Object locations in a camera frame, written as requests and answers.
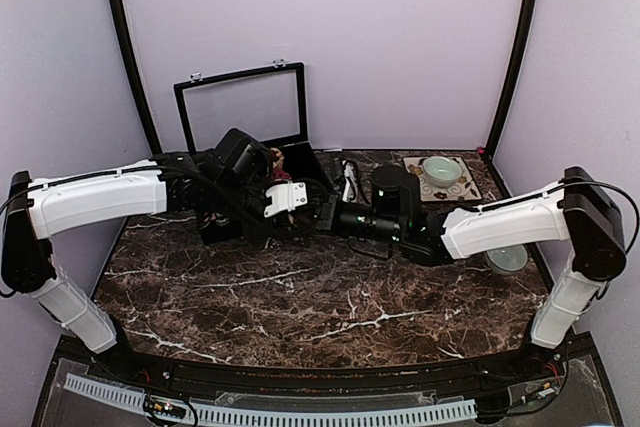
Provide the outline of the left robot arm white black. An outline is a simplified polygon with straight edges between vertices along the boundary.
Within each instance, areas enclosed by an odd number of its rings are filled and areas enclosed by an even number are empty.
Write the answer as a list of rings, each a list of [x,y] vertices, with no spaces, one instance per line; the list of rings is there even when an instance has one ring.
[[[51,239],[78,227],[135,215],[194,211],[223,216],[256,233],[311,211],[328,192],[309,177],[276,175],[278,152],[230,129],[212,149],[169,152],[118,168],[53,179],[16,173],[2,204],[4,297],[36,300],[75,334],[120,383],[141,374],[116,321],[77,286],[55,260]]]

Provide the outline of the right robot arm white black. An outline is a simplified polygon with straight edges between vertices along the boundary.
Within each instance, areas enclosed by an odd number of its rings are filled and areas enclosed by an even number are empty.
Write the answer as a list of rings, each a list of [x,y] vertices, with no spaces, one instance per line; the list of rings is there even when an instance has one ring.
[[[529,343],[511,357],[510,371],[521,381],[547,367],[548,350],[562,343],[600,289],[624,271],[633,245],[624,239],[621,211],[607,194],[611,185],[580,167],[528,194],[441,214],[423,212],[418,178],[399,166],[376,168],[370,184],[369,205],[330,195],[318,211],[318,229],[390,244],[426,267],[517,245],[570,242],[567,264],[533,318]]]

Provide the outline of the black glass-lid storage box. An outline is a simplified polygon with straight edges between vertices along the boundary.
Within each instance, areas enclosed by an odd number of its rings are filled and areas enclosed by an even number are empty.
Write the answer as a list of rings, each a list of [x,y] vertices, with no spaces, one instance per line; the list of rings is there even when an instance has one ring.
[[[215,147],[237,128],[287,157],[285,170],[303,174],[295,156],[311,152],[302,63],[261,67],[177,83],[174,95],[189,152]]]

